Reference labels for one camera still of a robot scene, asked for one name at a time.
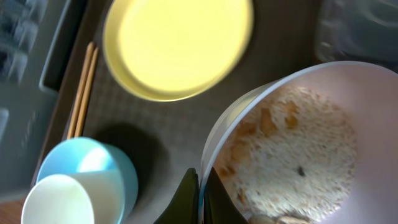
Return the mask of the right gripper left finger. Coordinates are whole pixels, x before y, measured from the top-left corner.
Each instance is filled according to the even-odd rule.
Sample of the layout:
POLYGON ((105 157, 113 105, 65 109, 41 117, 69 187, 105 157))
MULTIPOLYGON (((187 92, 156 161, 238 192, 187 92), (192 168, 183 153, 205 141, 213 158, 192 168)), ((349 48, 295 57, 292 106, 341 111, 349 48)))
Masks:
POLYGON ((169 205, 154 224, 197 224, 198 196, 198 175, 194 168, 189 168, 169 205))

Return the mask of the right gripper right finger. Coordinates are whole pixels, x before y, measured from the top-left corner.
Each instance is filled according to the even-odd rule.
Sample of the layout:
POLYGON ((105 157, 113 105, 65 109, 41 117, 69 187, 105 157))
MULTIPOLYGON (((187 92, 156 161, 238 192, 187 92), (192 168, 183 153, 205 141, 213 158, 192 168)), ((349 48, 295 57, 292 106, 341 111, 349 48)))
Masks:
POLYGON ((204 224, 248 224, 234 206, 215 169, 204 188, 204 224))

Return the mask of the rice food scraps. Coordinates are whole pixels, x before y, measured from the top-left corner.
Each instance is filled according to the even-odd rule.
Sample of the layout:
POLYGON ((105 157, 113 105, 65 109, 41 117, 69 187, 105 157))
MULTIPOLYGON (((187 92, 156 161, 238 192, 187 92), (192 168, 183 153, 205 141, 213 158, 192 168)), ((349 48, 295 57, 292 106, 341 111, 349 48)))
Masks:
POLYGON ((294 86, 251 109, 213 167, 245 219, 314 223, 348 198, 357 154, 347 114, 327 97, 294 86))

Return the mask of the white cup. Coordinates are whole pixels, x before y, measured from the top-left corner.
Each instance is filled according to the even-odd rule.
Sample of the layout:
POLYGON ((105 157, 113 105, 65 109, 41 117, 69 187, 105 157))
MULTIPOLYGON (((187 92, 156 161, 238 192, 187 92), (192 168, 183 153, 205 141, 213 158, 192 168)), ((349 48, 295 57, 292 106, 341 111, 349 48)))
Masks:
POLYGON ((21 223, 119 223, 125 203, 122 186, 116 170, 50 175, 29 192, 21 223))

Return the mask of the pink bowl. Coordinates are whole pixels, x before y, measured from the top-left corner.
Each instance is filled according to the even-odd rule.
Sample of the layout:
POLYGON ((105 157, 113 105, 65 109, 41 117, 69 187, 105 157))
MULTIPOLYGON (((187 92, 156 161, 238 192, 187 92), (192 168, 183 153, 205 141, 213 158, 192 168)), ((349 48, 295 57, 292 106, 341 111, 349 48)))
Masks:
POLYGON ((227 223, 396 223, 396 72, 330 62, 244 94, 206 140, 199 202, 227 223))

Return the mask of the light blue bowl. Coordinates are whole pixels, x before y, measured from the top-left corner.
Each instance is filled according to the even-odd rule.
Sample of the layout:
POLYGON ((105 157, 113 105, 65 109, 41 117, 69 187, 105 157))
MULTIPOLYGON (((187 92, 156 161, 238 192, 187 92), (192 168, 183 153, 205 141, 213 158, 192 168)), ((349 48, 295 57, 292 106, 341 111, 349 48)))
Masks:
POLYGON ((131 213, 138 196, 139 182, 130 158, 119 148, 97 140, 78 137, 57 144, 43 160, 36 182, 53 174, 81 174, 115 171, 123 181, 119 195, 123 209, 118 222, 131 213))

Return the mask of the wooden chopstick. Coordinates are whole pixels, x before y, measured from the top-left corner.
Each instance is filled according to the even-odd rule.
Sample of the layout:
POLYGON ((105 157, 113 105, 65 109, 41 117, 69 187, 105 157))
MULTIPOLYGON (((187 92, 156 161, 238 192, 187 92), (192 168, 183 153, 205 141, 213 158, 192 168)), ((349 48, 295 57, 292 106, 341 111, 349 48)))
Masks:
POLYGON ((77 93, 76 93, 76 97, 75 97, 75 102, 74 102, 74 105, 73 105, 70 125, 69 125, 68 132, 67 132, 67 139, 71 139, 75 135, 75 130, 76 130, 76 126, 77 126, 78 116, 79 116, 79 112, 80 112, 81 101, 82 101, 82 98, 83 98, 83 92, 84 92, 84 89, 85 89, 86 79, 87 79, 87 76, 88 76, 88 70, 90 68, 91 58, 92 58, 92 55, 93 55, 94 47, 95 47, 94 43, 90 42, 88 44, 88 46, 87 46, 87 49, 86 49, 85 59, 84 59, 84 62, 83 62, 83 68, 81 70, 81 75, 80 75, 80 81, 79 81, 79 84, 78 84, 78 89, 77 89, 77 93))
POLYGON ((81 101, 81 106, 80 106, 80 110, 79 110, 79 114, 78 114, 78 120, 77 120, 77 124, 76 124, 76 128, 75 128, 75 133, 73 135, 75 138, 77 138, 78 136, 81 136, 81 134, 83 132, 83 127, 84 127, 85 118, 86 118, 86 112, 87 112, 87 108, 88 108, 88 101, 89 101, 91 88, 92 88, 92 84, 93 84, 93 78, 94 78, 94 74, 95 74, 95 67, 96 67, 96 62, 97 62, 97 58, 98 58, 98 52, 99 52, 99 50, 96 47, 93 51, 93 56, 91 58, 90 67, 88 70, 88 75, 87 75, 85 88, 84 88, 84 92, 83 92, 83 98, 81 101))

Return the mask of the grey dishwasher rack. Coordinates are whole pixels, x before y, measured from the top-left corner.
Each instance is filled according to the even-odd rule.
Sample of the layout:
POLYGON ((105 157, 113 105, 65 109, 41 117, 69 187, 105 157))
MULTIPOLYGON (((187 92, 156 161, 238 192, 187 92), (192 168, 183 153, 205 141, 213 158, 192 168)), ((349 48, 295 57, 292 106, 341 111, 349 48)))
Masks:
POLYGON ((87 2, 1 1, 1 201, 34 182, 87 2))

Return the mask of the brown serving tray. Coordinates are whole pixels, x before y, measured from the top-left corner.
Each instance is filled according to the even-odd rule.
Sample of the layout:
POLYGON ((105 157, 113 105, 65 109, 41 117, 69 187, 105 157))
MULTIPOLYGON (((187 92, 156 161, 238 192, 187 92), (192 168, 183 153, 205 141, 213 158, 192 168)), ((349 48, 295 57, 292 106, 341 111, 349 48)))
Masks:
POLYGON ((139 196, 126 223, 153 223, 187 169, 199 169, 206 139, 224 110, 245 93, 316 64, 319 0, 255 0, 246 53, 219 84, 180 101, 140 99, 118 85, 99 50, 83 135, 132 160, 139 196))

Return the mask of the yellow plate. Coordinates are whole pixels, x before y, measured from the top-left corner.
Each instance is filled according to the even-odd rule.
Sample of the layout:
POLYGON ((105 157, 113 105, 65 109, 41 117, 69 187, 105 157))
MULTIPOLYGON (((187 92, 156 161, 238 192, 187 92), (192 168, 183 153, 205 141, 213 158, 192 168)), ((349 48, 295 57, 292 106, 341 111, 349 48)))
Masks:
POLYGON ((104 23, 104 59, 129 93, 183 100, 233 70, 253 26, 250 0, 114 0, 104 23))

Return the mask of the clear plastic bin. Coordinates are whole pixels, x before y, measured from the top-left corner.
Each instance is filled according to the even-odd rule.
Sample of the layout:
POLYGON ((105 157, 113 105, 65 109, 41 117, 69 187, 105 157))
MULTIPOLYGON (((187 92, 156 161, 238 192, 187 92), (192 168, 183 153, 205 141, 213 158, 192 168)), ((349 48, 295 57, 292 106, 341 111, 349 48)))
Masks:
POLYGON ((397 0, 323 1, 315 55, 324 63, 354 60, 397 72, 397 0))

